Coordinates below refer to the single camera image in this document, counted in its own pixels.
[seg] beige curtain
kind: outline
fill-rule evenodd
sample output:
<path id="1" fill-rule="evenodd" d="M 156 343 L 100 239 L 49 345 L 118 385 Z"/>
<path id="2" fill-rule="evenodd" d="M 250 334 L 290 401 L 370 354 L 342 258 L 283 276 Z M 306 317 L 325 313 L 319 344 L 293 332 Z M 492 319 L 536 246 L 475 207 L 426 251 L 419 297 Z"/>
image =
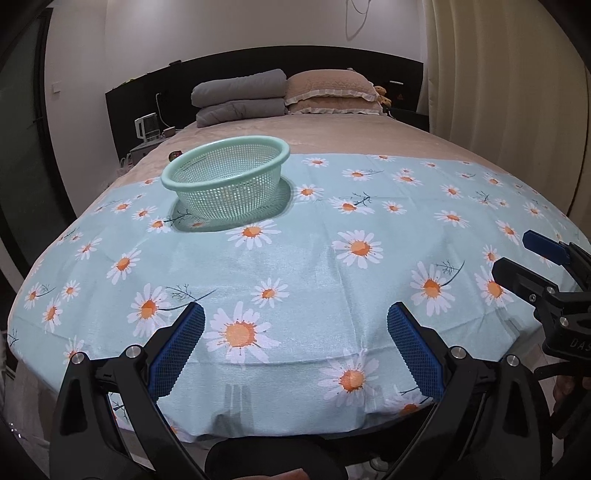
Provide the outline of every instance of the beige curtain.
<path id="1" fill-rule="evenodd" d="M 589 90 L 565 33 L 538 0 L 423 7 L 431 133 L 504 168 L 565 213 L 577 193 L 573 219 L 590 235 L 580 222 L 591 217 L 591 194 L 579 182 L 582 170 L 591 182 L 591 159 L 583 169 Z"/>

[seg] mint green basket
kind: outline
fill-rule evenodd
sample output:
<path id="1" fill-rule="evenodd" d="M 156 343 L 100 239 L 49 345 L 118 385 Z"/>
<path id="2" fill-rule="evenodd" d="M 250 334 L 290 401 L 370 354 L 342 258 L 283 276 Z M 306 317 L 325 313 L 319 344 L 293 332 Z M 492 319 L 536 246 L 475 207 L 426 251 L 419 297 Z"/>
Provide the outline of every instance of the mint green basket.
<path id="1" fill-rule="evenodd" d="M 178 156 L 166 166 L 161 181 L 190 213 L 232 221 L 271 200 L 289 156 L 290 146 L 280 138 L 227 138 Z"/>

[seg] bedsheet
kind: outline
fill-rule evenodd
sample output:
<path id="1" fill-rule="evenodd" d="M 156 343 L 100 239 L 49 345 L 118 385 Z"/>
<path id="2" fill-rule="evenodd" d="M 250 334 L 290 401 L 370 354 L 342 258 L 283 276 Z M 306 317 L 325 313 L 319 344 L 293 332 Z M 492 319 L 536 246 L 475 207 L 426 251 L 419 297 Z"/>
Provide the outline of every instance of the bedsheet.
<path id="1" fill-rule="evenodd" d="M 395 301 L 478 358 L 540 328 L 491 277 L 506 256 L 574 289 L 522 246 L 528 229 L 590 249 L 533 189 L 469 161 L 294 154 L 246 225 L 193 217 L 155 177 L 110 190 L 49 247 L 11 348 L 58 390 L 74 352 L 119 355 L 199 299 L 205 333 L 158 402 L 179 438 L 350 432 L 429 402 L 388 336 Z"/>

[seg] black headboard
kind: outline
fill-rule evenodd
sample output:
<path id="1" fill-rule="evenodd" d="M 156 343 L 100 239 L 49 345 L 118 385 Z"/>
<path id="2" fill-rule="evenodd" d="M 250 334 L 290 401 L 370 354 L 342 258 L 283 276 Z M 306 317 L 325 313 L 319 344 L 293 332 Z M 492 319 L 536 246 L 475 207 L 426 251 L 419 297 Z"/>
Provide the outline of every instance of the black headboard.
<path id="1" fill-rule="evenodd" d="M 156 112 L 155 96 L 164 122 L 177 128 L 195 121 L 197 108 L 191 105 L 195 85 L 208 80 L 241 77 L 282 69 L 290 77 L 316 69 L 347 69 L 364 75 L 387 89 L 393 105 L 416 110 L 423 82 L 423 64 L 395 55 L 345 47 L 277 46 L 247 48 L 217 53 L 172 64 L 124 83 L 106 94 L 113 140 L 119 158 L 140 144 L 134 120 Z M 390 83 L 390 80 L 403 85 Z"/>

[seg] wall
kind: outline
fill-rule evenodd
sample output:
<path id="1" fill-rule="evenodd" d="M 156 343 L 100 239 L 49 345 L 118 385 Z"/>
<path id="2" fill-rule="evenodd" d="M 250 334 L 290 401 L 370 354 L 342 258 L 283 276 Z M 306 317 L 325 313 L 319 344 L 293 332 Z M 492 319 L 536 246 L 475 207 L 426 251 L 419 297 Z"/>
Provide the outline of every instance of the wall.
<path id="1" fill-rule="evenodd" d="M 68 197 L 80 215 L 115 178 L 105 102 L 107 0 L 57 0 L 47 37 L 47 120 Z M 60 82 L 61 91 L 52 92 Z"/>
<path id="2" fill-rule="evenodd" d="M 353 0 L 365 12 L 368 0 Z M 107 90 L 175 60 L 273 45 L 362 48 L 421 60 L 420 0 L 108 0 Z"/>

